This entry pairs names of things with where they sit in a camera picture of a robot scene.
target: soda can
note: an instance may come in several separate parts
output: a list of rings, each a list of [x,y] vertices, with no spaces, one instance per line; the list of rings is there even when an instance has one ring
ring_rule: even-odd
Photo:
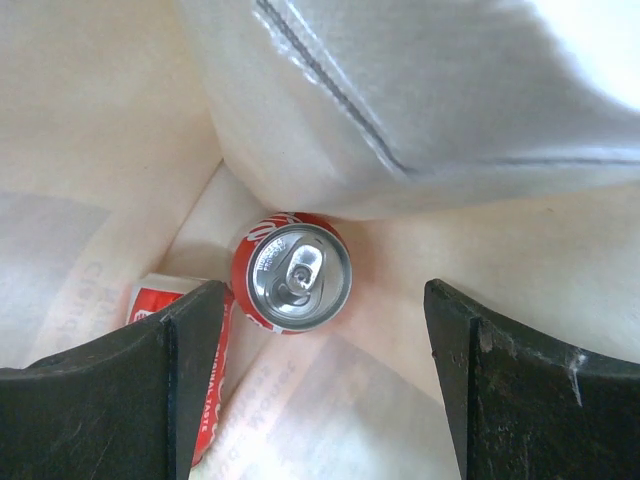
[[[307,213],[264,219],[242,238],[231,262],[238,305],[276,333],[301,333],[328,322],[344,307],[351,282],[342,238]]]
[[[198,288],[206,280],[200,278],[172,277],[151,273],[136,284],[131,292],[127,325],[158,312],[170,305],[178,298]],[[220,399],[224,374],[227,363],[227,348],[229,346],[229,332],[231,330],[231,308],[233,294],[228,288],[224,296],[224,316],[218,349],[213,361],[211,378],[207,388],[204,409],[200,419],[200,428],[196,439],[191,466],[197,465],[205,451],[213,442],[220,416]]]

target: can lid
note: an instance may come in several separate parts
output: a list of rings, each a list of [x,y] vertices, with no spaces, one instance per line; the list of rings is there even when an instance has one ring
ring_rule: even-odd
[[[293,224],[266,237],[250,263],[249,292],[267,320],[306,330],[332,318],[351,289],[351,262],[324,228]]]

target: white plastic bag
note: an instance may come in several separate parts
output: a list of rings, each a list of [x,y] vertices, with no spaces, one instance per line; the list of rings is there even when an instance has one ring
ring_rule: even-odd
[[[225,160],[274,209],[368,219],[640,176],[636,0],[178,3]]]

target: pull tab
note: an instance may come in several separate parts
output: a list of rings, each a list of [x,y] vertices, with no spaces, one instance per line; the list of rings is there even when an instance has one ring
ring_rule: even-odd
[[[285,285],[296,296],[308,296],[322,269],[322,250],[308,243],[296,245],[291,253]]]

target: scratched black surface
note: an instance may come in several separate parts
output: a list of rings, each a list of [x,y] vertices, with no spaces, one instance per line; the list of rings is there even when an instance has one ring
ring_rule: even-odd
[[[437,280],[425,314],[463,478],[640,478],[640,365],[544,335]]]
[[[22,370],[0,368],[0,479],[187,480],[221,282]]]

